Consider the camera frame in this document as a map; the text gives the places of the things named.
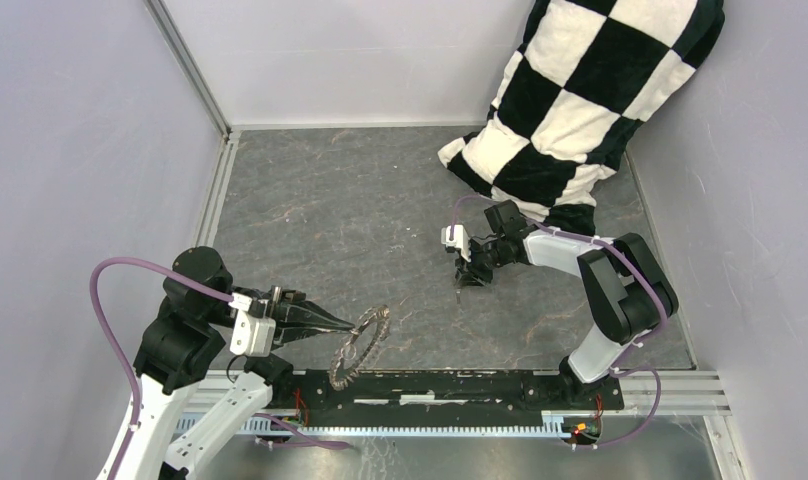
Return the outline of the metal disc with key rings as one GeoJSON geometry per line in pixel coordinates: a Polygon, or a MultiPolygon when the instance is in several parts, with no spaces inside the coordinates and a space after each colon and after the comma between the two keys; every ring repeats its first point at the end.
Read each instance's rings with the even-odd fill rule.
{"type": "Polygon", "coordinates": [[[390,332],[390,309],[387,305],[369,308],[334,352],[328,369],[328,381],[335,391],[351,385],[377,356],[377,348],[390,332]]]}

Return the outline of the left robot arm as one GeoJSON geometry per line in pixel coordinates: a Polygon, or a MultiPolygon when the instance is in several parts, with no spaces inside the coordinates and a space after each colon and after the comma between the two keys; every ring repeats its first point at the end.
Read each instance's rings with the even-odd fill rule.
{"type": "Polygon", "coordinates": [[[253,414],[292,399],[293,367],[273,350],[356,330],[300,291],[234,286],[221,255],[207,246],[183,251],[169,268],[133,257],[104,260],[91,273],[89,292],[131,389],[101,479],[195,478],[253,414]],[[165,296],[134,359],[122,351],[99,298],[100,276],[114,265],[138,266],[164,277],[165,296]],[[175,438],[180,417],[224,348],[245,358],[242,373],[191,429],[175,438]]]}

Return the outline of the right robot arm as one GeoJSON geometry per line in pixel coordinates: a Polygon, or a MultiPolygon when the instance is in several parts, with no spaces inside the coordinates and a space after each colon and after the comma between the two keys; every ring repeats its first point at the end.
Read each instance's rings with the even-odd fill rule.
{"type": "Polygon", "coordinates": [[[588,236],[547,226],[521,213],[512,201],[484,212],[491,235],[477,239],[458,219],[441,230],[445,250],[456,255],[458,287],[486,286],[495,270],[511,264],[557,270],[580,279],[593,325],[561,361],[560,400],[582,408],[597,382],[617,373],[620,358],[640,347],[679,310],[679,299],[644,238],[588,236]]]}

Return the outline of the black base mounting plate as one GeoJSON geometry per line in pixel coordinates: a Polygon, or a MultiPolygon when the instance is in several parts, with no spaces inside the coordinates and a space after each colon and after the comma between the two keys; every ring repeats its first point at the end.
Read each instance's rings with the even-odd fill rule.
{"type": "Polygon", "coordinates": [[[272,411],[309,414],[311,427],[539,426],[542,415],[619,411],[618,380],[572,387],[556,372],[534,370],[370,370],[341,391],[326,373],[308,370],[280,379],[272,411]]]}

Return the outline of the black and white checkered pillow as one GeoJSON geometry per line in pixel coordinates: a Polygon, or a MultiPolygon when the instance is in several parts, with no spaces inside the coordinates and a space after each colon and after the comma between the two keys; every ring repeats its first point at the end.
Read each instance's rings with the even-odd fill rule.
{"type": "Polygon", "coordinates": [[[439,161],[479,195],[592,235],[594,186],[697,72],[725,18],[720,1],[538,1],[485,125],[439,161]]]}

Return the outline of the aluminium frame rail front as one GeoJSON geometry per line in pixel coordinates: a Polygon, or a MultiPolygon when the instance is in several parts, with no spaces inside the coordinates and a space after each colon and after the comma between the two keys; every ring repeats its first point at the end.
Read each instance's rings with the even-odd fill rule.
{"type": "Polygon", "coordinates": [[[602,406],[617,415],[728,415],[731,407],[714,372],[642,371],[610,379],[588,393],[570,396],[554,371],[538,370],[370,370],[343,391],[326,372],[298,370],[275,389],[272,409],[302,401],[311,410],[350,405],[474,405],[544,412],[590,412],[602,406]]]}

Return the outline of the aluminium corner post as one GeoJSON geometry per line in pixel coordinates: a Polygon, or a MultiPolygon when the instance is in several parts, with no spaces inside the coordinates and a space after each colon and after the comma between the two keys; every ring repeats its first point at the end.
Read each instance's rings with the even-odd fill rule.
{"type": "Polygon", "coordinates": [[[222,137],[227,138],[232,133],[232,127],[219,107],[168,5],[163,0],[144,0],[144,4],[213,126],[222,137]]]}

